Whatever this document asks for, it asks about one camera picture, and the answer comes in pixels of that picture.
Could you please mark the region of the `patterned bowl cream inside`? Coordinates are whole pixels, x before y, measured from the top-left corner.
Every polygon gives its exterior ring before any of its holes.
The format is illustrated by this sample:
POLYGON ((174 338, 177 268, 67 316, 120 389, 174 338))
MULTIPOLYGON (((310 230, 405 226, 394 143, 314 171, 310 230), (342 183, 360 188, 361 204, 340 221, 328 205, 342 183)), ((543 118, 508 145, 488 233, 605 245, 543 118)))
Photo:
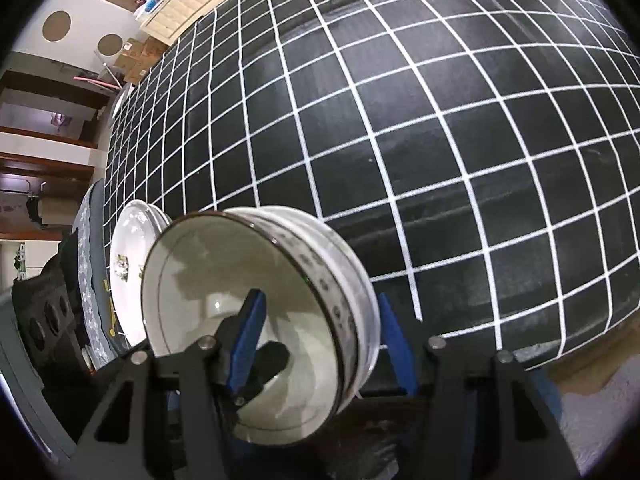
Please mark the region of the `patterned bowl cream inside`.
POLYGON ((311 438, 344 411, 369 368, 370 288, 355 253, 305 211, 191 214, 146 257, 141 307, 157 356, 214 337, 234 434, 258 445, 311 438))

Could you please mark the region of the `white plate cartoon print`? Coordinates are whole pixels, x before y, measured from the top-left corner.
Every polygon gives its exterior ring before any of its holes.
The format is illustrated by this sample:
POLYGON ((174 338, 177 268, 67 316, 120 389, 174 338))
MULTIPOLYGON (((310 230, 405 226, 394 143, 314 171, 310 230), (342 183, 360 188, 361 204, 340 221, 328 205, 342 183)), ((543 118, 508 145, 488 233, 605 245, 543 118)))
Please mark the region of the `white plate cartoon print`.
POLYGON ((110 244, 111 296, 117 321, 133 347, 146 338, 141 281, 146 257, 171 222, 167 214, 143 200, 132 200, 120 213, 110 244))

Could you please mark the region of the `black white checkered tablecloth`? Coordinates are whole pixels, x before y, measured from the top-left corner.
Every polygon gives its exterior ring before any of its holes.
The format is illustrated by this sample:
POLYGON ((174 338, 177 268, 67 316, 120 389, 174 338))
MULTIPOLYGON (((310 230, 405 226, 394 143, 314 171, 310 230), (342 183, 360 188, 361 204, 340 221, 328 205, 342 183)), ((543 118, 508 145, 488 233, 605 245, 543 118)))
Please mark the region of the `black white checkered tablecloth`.
POLYGON ((639 309, 639 43, 604 0, 224 0, 116 115, 102 231, 282 205, 398 318, 526 365, 639 309))

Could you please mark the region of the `large white bowl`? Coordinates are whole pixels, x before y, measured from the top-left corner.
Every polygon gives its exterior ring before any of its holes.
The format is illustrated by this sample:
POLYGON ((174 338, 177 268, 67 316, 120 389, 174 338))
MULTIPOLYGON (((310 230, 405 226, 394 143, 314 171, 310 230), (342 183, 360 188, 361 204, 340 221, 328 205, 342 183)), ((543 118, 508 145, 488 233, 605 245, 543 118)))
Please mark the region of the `large white bowl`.
POLYGON ((334 229, 306 211, 285 206, 262 206, 234 207, 228 209, 228 213, 274 221, 303 240, 311 240, 311 248, 328 265, 338 284, 345 289, 355 321, 358 366, 348 398, 359 396, 360 389, 371 376, 378 359, 381 319, 369 275, 355 252, 334 229))

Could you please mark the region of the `cardboard boxes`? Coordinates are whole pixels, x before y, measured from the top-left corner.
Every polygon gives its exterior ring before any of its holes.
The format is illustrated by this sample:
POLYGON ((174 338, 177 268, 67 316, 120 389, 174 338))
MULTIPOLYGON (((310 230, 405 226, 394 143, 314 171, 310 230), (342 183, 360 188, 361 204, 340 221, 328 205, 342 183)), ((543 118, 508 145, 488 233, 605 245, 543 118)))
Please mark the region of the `cardboard boxes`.
POLYGON ((114 66, 124 73, 124 81, 138 84, 158 62, 168 45, 154 37, 145 41, 129 38, 116 58, 114 66))

